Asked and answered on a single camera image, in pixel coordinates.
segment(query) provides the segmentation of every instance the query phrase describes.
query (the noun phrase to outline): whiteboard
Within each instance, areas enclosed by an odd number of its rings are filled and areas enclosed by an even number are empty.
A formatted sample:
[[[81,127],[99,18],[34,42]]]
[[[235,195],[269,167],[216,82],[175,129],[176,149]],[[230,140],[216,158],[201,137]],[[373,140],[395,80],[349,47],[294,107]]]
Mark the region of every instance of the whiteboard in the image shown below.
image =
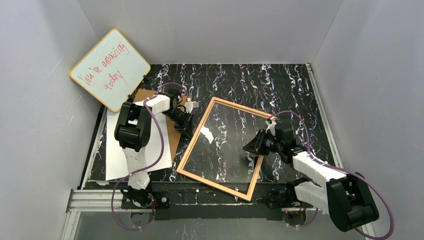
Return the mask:
[[[113,28],[69,71],[69,76],[117,113],[149,71],[150,64]]]

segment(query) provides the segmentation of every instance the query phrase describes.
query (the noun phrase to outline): white wall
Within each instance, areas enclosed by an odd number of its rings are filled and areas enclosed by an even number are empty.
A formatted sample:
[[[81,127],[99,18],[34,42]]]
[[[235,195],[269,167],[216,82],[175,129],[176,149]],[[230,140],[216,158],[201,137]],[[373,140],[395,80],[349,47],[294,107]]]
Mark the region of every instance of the white wall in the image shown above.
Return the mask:
[[[345,166],[386,196],[391,239],[424,228],[424,2],[346,0],[313,63]],[[389,227],[379,203],[378,235]]]
[[[1,239],[59,239],[100,104],[68,76],[98,41],[76,0],[1,1]]]
[[[313,62],[343,0],[79,0],[151,64]]]

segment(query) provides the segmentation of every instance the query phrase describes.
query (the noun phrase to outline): picture frame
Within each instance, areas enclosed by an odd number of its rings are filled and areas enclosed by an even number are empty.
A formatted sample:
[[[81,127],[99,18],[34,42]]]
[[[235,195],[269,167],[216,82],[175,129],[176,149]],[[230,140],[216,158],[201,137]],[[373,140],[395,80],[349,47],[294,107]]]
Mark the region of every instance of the picture frame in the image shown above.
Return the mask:
[[[179,165],[176,169],[176,172],[183,175],[183,176],[186,176],[190,179],[204,183],[204,184],[206,184],[210,187],[213,187],[215,189],[221,190],[225,193],[231,194],[231,195],[236,196],[240,199],[243,199],[245,201],[250,202],[251,199],[252,199],[252,195],[253,195],[255,186],[256,186],[256,182],[257,182],[257,179],[258,179],[259,172],[261,170],[261,165],[262,165],[262,162],[263,162],[263,159],[264,159],[263,155],[259,155],[258,158],[257,158],[257,162],[256,162],[256,165],[255,165],[254,170],[253,170],[252,179],[250,181],[250,184],[249,184],[249,187],[247,189],[246,194],[239,192],[235,189],[229,188],[227,186],[221,185],[218,182],[211,181],[209,179],[206,179],[204,177],[196,175],[192,172],[184,170],[184,166],[186,165],[186,163],[187,163],[187,161],[190,157],[190,154],[192,153],[192,150],[193,150],[193,148],[194,148],[194,146],[195,146],[195,144],[196,144],[196,142],[199,138],[199,135],[201,133],[201,128],[205,125],[205,122],[207,121],[209,114],[211,113],[211,110],[212,110],[212,108],[215,104],[224,105],[224,106],[227,106],[227,107],[230,107],[230,108],[234,108],[234,109],[243,111],[245,113],[249,113],[249,114],[252,114],[252,115],[255,115],[255,116],[265,118],[265,119],[269,119],[272,116],[271,114],[266,113],[266,112],[262,112],[262,111],[259,111],[259,110],[256,110],[256,109],[253,109],[253,108],[250,108],[250,107],[247,107],[247,106],[243,106],[243,105],[240,105],[240,104],[237,104],[237,103],[234,103],[234,102],[230,102],[230,101],[218,98],[218,97],[212,97],[212,99],[209,102],[209,105],[206,108],[206,111],[204,112],[203,117],[201,118],[201,120],[199,122],[199,125],[197,126],[196,131],[194,132],[193,138],[191,139],[190,143],[188,144],[187,149],[185,150],[184,156],[182,157],[181,162],[179,163]]]

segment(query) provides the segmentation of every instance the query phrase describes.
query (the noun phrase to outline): brown cardboard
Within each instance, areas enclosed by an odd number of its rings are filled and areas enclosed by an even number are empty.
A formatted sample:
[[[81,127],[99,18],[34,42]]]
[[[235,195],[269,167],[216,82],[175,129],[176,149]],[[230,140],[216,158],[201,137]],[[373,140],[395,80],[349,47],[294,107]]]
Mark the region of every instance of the brown cardboard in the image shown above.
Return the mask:
[[[134,102],[140,102],[145,100],[148,97],[151,97],[155,94],[156,91],[147,90],[147,89],[139,89],[137,94],[135,95]],[[181,105],[184,105],[187,102],[187,96],[182,97]],[[166,118],[166,129],[168,130],[168,138],[169,138],[169,150],[171,152],[171,159],[174,162],[175,154],[177,153],[178,143],[180,142],[181,133],[175,131],[174,122]]]

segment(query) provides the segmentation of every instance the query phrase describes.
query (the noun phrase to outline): paper sheet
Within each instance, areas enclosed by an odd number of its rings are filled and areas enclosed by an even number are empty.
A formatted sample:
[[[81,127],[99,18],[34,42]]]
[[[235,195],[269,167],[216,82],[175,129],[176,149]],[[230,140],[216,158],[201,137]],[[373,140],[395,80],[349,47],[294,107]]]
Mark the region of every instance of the paper sheet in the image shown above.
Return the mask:
[[[119,179],[128,175],[127,160],[119,142],[115,140],[115,127],[117,125],[119,112],[107,110],[106,121],[106,181]],[[168,138],[167,121],[162,113],[156,115],[157,122],[163,134],[163,155],[160,161],[148,169],[148,172],[172,167],[170,142]],[[146,146],[146,165],[154,163],[161,153],[161,138],[155,122],[151,121],[150,140]]]

